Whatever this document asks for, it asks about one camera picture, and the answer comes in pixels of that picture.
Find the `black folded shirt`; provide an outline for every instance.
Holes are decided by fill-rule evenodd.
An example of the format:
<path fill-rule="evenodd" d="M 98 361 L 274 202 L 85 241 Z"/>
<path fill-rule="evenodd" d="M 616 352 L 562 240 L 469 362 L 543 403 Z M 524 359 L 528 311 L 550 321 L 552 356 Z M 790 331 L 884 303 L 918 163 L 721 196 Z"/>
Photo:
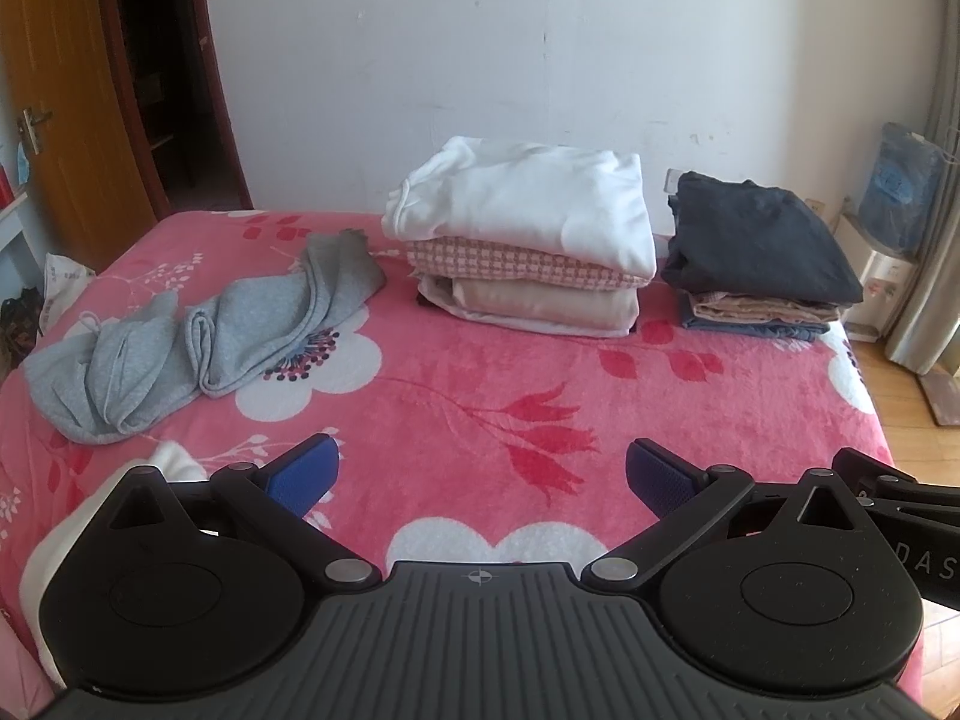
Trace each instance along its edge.
<path fill-rule="evenodd" d="M 827 225 L 792 191 L 687 172 L 670 207 L 677 234 L 661 275 L 677 289 L 837 305 L 863 300 Z"/>

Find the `beige curtain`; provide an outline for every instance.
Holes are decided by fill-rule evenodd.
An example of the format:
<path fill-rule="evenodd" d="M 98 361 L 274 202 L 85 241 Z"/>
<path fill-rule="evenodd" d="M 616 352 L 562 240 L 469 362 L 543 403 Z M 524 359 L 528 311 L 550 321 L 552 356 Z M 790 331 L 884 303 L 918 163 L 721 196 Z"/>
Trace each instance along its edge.
<path fill-rule="evenodd" d="M 960 0 L 947 0 L 940 69 L 925 137 L 960 153 Z M 886 353 L 917 373 L 928 372 L 960 323 L 960 166 L 948 165 L 920 245 L 913 290 L 894 325 Z"/>

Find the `bed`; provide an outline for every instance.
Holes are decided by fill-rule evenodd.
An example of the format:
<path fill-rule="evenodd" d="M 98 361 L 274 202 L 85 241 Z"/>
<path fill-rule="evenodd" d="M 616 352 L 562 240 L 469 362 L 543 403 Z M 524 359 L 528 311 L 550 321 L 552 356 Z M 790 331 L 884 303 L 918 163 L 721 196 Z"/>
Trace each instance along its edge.
<path fill-rule="evenodd" d="M 399 559 L 568 560 L 579 572 L 654 521 L 624 482 L 635 437 L 698 466 L 738 464 L 761 481 L 793 481 L 843 446 L 890 461 L 839 325 L 816 343 L 685 331 L 659 280 L 642 290 L 637 331 L 622 340 L 472 324 L 416 303 L 410 266 L 372 215 L 174 215 L 96 279 L 42 343 L 123 317 L 162 290 L 189 305 L 233 279 L 292 271 L 309 232 L 345 227 L 367 231 L 387 286 L 235 394 L 90 447 L 37 413 L 20 371 L 4 384 L 0 607 L 26 652 L 17 589 L 32 548 L 162 440 L 213 472 L 330 433 L 341 475 L 307 519 L 385 570 Z M 901 682 L 914 696 L 917 659 Z"/>

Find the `beige folded clothing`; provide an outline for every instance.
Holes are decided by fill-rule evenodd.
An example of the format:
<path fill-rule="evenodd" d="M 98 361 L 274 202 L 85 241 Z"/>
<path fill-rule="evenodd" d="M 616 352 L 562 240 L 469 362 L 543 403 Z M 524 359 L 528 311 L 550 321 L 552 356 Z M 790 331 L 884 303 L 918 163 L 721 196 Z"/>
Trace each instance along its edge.
<path fill-rule="evenodd" d="M 453 299 L 468 311 L 590 330 L 628 330 L 640 315 L 636 289 L 599 292 L 524 279 L 455 278 Z"/>
<path fill-rule="evenodd" d="M 471 238 L 409 241 L 406 248 L 407 261 L 414 268 L 424 274 L 446 278 L 530 279 L 585 290 L 637 288 L 650 282 L 649 278 L 621 274 L 561 254 Z"/>
<path fill-rule="evenodd" d="M 832 303 L 801 303 L 730 293 L 690 295 L 690 307 L 694 317 L 732 324 L 836 322 L 847 309 L 847 306 Z"/>
<path fill-rule="evenodd" d="M 453 299 L 453 283 L 443 276 L 422 275 L 419 279 L 419 293 L 435 306 L 439 306 L 454 317 L 469 322 L 494 324 L 511 330 L 525 330 L 528 333 L 542 333 L 547 336 L 583 336 L 585 338 L 625 338 L 629 327 L 616 330 L 592 330 L 587 327 L 546 322 L 545 319 L 525 319 L 524 317 L 505 317 L 502 314 L 490 314 L 484 311 L 469 311 Z"/>

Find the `door handle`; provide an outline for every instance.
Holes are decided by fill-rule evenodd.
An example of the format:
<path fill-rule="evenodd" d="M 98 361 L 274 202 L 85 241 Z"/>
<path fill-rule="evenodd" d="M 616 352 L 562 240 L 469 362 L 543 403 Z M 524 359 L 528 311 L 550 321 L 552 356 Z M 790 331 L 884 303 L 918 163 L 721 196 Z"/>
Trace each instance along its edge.
<path fill-rule="evenodd" d="M 24 108 L 23 115 L 17 122 L 17 129 L 20 130 L 20 136 L 27 143 L 30 143 L 30 149 L 35 154 L 43 152 L 43 143 L 40 141 L 40 134 L 37 133 L 37 124 L 43 124 L 53 119 L 53 111 L 40 111 L 34 113 L 32 108 Z"/>

